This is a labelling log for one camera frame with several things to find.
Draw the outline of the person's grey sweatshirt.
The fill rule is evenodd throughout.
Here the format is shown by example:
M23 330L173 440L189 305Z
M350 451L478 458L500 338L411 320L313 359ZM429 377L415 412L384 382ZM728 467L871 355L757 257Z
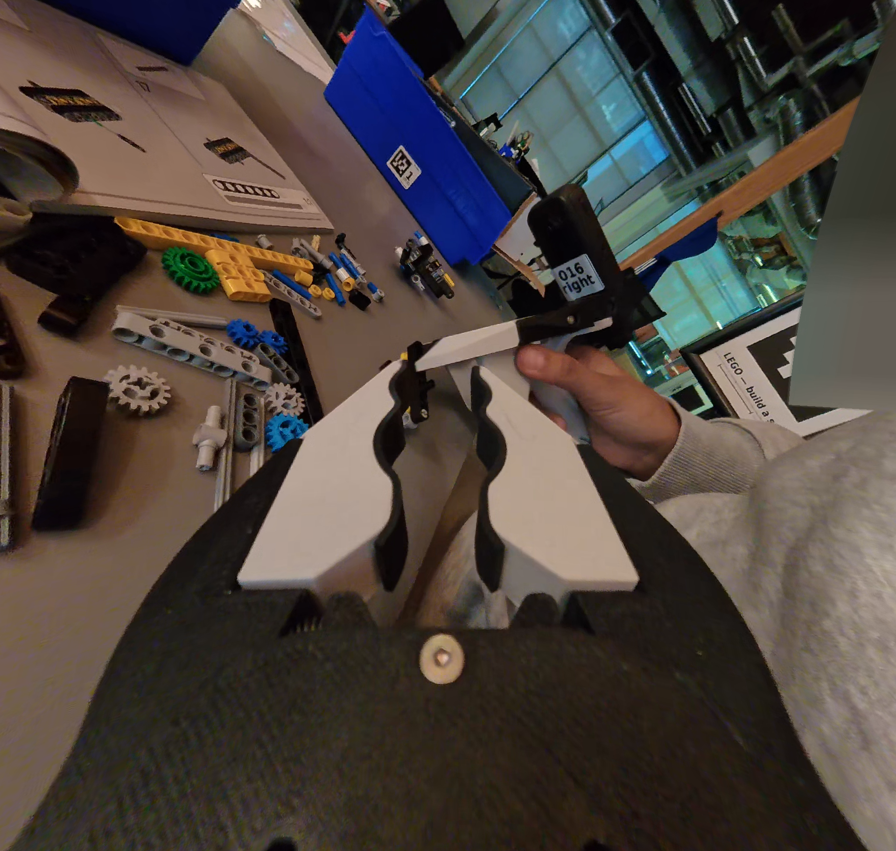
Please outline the person's grey sweatshirt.
M823 783L868 849L894 849L894 413L766 462L753 486L626 503L656 620L748 629Z

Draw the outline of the yellow lego frame piece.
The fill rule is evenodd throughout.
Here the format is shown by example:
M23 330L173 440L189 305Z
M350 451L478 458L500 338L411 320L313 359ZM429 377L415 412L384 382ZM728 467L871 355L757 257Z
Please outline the yellow lego frame piece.
M214 248L203 255L215 270L219 284L230 300L267 303L273 298L263 273L247 257Z

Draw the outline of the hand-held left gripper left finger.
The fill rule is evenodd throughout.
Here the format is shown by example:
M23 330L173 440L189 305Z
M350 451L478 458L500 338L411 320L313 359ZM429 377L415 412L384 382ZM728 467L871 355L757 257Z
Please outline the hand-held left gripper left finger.
M428 544L429 457L402 420L406 361L379 371L312 427L238 573L243 590L353 592L398 617Z

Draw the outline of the small black yellow lego assembly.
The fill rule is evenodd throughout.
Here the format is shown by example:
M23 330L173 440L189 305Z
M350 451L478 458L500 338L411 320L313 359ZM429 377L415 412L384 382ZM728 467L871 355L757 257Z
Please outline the small black yellow lego assembly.
M432 344L414 341L400 356L400 368L390 379L388 388L393 400L404 406L401 423L405 430L414 430L429 419L428 394L434 381L419 369L419 361Z

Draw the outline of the small black lego piece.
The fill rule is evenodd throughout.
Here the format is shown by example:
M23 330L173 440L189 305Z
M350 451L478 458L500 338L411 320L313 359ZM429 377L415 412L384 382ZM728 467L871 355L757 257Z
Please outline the small black lego piece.
M96 302L90 295L58 295L40 313L37 324L57 337L76 338L91 317Z

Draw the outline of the thin grey lego beam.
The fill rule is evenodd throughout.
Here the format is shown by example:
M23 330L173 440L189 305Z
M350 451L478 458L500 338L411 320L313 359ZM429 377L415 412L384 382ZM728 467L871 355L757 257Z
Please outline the thin grey lego beam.
M271 271L262 270L261 274L264 284L267 285L267 289L273 298L288 303L296 310L305 312L309 318L322 318L322 310L315 302L315 298L308 292L304 290L298 291L298 285L284 282Z

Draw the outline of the long yellow lego beam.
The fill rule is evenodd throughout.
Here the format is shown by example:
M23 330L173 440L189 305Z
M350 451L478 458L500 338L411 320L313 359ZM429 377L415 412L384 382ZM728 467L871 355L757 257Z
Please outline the long yellow lego beam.
M294 274L297 271L311 273L314 268L309 260L237 241L175 229L134 218L116 217L114 222L125 234L151 250L165 251L169 248L184 248L201 255L218 252L235 263L250 265L262 270L279 270L287 274Z

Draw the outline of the blue plastic bin with tag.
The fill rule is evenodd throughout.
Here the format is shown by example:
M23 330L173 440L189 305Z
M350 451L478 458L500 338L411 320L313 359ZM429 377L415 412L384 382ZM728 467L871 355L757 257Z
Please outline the blue plastic bin with tag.
M324 98L448 265L491 255L511 212L370 6Z

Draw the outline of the lego instruction booklet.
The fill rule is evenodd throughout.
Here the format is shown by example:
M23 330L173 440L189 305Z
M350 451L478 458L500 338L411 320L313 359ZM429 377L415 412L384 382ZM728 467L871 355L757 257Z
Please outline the lego instruction booklet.
M80 176L70 196L22 206L239 232L332 229L222 84L41 1L1 3L1 130L51 143ZM3 186L2 196L16 200Z

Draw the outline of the grey round disc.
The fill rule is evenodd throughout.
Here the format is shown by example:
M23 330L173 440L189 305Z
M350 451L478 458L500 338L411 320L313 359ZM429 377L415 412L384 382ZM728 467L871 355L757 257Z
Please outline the grey round disc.
M80 185L74 162L51 143L1 130L1 184L25 205L57 202Z

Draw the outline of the black rectangular lego block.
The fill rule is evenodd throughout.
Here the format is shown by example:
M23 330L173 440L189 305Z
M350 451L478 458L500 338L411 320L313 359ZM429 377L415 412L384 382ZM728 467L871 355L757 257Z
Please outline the black rectangular lego block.
M57 400L30 527L34 532L82 524L98 458L109 386L72 376Z

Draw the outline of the long black lego beam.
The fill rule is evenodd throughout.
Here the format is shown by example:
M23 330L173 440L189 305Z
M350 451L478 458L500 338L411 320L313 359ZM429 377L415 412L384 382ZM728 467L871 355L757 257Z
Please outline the long black lego beam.
M271 314L273 330L283 339L285 352L280 356L297 374L295 386L305 399L307 421L314 425L323 418L323 409L318 395L314 375L311 372L308 356L300 336L295 310L290 303L281 299L272 299L268 308Z

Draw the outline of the printed white sign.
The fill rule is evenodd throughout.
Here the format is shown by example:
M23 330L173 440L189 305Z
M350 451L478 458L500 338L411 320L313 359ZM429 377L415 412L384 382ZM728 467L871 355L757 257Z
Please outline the printed white sign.
M803 293L735 320L680 353L723 417L775 423L810 438L868 412L790 403L790 377Z

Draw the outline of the person's right hand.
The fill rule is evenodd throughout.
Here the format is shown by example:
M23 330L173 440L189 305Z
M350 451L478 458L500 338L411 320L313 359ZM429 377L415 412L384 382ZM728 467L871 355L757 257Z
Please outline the person's right hand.
M569 345L566 352L526 345L517 350L515 364L529 380L569 393L585 415L591 446L629 478L648 481L675 448L677 409L608 353L588 345Z

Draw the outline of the curved black lego piece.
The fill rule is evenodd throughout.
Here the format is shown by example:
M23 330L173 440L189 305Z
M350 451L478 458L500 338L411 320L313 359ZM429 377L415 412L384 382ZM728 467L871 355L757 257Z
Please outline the curved black lego piece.
M27 371L27 360L23 352L14 322L3 300L1 300L1 380L13 381L22 378Z

